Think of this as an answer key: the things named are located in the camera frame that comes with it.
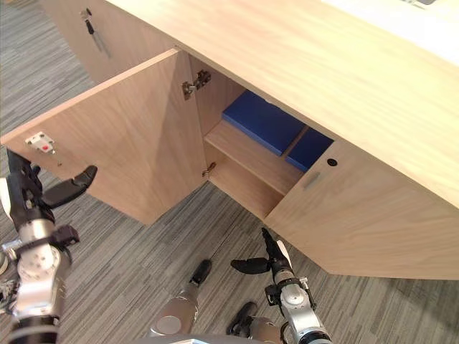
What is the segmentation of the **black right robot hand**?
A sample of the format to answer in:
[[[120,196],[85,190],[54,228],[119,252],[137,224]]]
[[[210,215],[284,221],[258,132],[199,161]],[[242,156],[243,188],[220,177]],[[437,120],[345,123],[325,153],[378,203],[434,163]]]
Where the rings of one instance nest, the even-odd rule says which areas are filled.
[[[268,258],[256,257],[249,259],[233,259],[230,262],[232,268],[243,274],[262,274],[272,272],[273,279],[277,273],[286,271],[293,273],[290,262],[282,253],[278,243],[266,228],[261,229],[262,237],[265,241],[265,248]]]

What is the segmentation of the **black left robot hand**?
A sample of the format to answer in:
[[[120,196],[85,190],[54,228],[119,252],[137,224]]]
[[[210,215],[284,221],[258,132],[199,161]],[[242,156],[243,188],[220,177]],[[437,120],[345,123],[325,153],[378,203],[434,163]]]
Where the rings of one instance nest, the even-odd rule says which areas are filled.
[[[44,219],[55,222],[53,209],[74,201],[93,183],[98,168],[88,166],[82,173],[44,190],[39,179],[39,166],[7,150],[9,175],[6,177],[6,197],[9,207],[5,211],[19,230],[31,221]]]

